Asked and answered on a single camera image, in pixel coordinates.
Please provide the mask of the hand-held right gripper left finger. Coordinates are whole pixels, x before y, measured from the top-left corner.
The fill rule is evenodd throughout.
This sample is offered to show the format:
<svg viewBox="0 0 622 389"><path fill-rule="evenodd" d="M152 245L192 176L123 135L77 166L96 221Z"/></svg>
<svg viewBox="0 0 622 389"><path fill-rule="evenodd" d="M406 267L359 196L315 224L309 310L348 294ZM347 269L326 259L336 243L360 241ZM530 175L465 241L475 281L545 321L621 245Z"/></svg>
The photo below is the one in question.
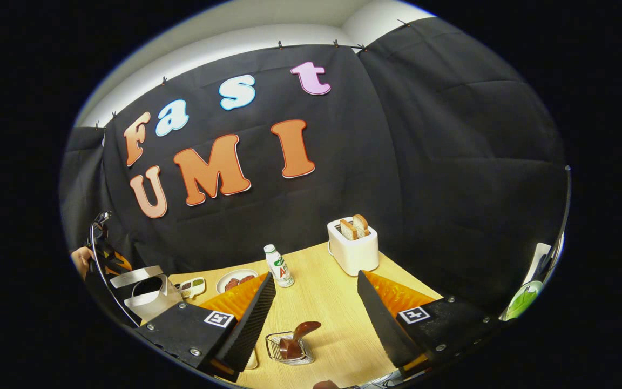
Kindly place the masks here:
<svg viewBox="0 0 622 389"><path fill-rule="evenodd" d="M244 311L186 304L168 308L136 329L166 354L204 374L236 381L253 352L276 295L273 274L265 273L215 299L242 303Z"/></svg>

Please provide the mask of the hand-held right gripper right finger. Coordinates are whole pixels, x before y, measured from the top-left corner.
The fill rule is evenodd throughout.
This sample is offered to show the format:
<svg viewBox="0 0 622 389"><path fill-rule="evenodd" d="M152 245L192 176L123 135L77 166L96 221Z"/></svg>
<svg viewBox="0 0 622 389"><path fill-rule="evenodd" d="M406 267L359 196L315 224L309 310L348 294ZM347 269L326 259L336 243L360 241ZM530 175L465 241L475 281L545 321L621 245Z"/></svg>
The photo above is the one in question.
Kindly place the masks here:
<svg viewBox="0 0 622 389"><path fill-rule="evenodd" d="M407 377L451 364L505 325L459 297L430 298L367 271L357 281L388 359Z"/></svg>

